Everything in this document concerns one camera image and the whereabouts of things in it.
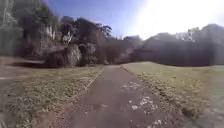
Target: paved path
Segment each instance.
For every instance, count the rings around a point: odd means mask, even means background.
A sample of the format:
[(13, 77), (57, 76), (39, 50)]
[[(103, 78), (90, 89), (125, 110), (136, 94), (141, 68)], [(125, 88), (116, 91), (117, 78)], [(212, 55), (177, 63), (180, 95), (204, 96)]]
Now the paved path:
[(133, 74), (106, 68), (58, 128), (180, 128), (182, 116)]

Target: tree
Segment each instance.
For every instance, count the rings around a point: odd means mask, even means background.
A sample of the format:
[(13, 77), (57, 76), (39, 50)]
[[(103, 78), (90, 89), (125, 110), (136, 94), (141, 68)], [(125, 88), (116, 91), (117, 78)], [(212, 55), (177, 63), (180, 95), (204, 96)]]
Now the tree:
[(69, 16), (62, 17), (60, 32), (62, 33), (61, 42), (63, 41), (64, 37), (67, 36), (66, 41), (68, 43), (75, 34), (75, 21), (72, 17)]

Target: lawn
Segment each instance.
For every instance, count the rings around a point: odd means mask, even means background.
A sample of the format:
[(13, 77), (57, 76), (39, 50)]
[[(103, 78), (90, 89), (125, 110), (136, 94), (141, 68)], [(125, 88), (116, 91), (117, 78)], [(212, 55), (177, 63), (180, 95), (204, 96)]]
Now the lawn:
[(9, 128), (30, 128), (36, 112), (48, 112), (83, 92), (102, 67), (16, 68), (13, 79), (0, 80), (0, 121)]
[(224, 66), (174, 67), (151, 62), (122, 66), (188, 117), (223, 110)]

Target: dry grass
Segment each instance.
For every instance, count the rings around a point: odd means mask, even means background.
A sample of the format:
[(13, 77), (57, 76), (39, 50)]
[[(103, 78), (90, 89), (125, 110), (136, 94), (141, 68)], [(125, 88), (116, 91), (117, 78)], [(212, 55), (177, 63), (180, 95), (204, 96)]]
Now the dry grass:
[(173, 67), (150, 62), (125, 64), (123, 68), (138, 75), (166, 100), (181, 107), (186, 116), (198, 117), (221, 95), (223, 66)]
[(0, 80), (0, 112), (10, 118), (8, 127), (29, 128), (32, 116), (63, 104), (79, 92), (102, 67), (66, 69), (17, 68), (19, 74), (11, 80)]

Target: path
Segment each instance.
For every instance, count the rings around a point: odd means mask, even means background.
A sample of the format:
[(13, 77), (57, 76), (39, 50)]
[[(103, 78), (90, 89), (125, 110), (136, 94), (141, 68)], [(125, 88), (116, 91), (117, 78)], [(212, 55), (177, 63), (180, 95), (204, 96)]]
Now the path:
[(180, 128), (181, 115), (134, 75), (106, 68), (57, 128)]

